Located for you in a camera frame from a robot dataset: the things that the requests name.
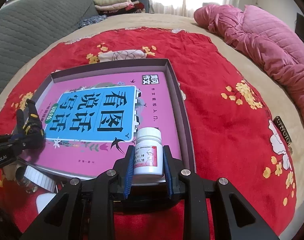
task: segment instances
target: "black label tag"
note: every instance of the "black label tag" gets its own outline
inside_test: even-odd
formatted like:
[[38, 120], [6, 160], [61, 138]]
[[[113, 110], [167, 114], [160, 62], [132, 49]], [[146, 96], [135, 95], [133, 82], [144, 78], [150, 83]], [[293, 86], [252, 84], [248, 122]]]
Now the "black label tag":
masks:
[[288, 146], [290, 146], [290, 143], [292, 143], [290, 135], [284, 126], [284, 123], [282, 122], [281, 118], [277, 116], [275, 119], [273, 119], [273, 123], [276, 125], [276, 127], [279, 129], [279, 131], [282, 134], [283, 139], [286, 141]]

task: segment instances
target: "white pill bottle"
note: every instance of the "white pill bottle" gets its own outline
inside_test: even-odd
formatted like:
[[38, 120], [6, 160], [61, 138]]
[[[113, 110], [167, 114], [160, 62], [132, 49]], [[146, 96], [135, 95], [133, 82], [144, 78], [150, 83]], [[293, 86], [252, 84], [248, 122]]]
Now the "white pill bottle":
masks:
[[133, 174], [146, 180], [163, 177], [162, 138], [158, 129], [145, 127], [137, 131]]

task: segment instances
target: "white ribbed cap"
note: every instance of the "white ribbed cap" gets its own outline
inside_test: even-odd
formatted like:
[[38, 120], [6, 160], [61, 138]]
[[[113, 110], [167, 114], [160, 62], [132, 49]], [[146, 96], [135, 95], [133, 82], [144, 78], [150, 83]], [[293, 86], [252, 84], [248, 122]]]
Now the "white ribbed cap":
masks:
[[55, 190], [55, 181], [31, 166], [27, 166], [24, 177], [50, 192]]
[[144, 127], [138, 130], [136, 133], [136, 140], [144, 136], [153, 136], [158, 138], [159, 140], [162, 140], [160, 130], [154, 127]]

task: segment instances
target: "red floral fabric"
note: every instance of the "red floral fabric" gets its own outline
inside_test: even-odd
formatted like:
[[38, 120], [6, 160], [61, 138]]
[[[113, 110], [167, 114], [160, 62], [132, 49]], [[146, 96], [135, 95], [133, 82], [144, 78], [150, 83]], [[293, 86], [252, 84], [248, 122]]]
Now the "red floral fabric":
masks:
[[[289, 151], [258, 91], [204, 35], [142, 27], [60, 43], [10, 93], [0, 112], [0, 134], [12, 131], [16, 109], [51, 72], [95, 63], [101, 52], [126, 49], [170, 60], [186, 95], [197, 173], [211, 180], [227, 178], [279, 235], [292, 220], [296, 205]], [[37, 215], [37, 194], [27, 195], [14, 184], [4, 181], [0, 198], [24, 231]], [[181, 239], [183, 204], [147, 215], [116, 215], [115, 227], [116, 239]]]

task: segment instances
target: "pink quilt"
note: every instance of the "pink quilt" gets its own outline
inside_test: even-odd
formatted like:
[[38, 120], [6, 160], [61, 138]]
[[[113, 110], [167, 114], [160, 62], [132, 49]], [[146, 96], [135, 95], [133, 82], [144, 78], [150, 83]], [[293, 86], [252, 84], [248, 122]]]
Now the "pink quilt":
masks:
[[243, 12], [211, 4], [195, 11], [194, 19], [284, 86], [304, 121], [304, 44], [284, 22], [253, 5]]

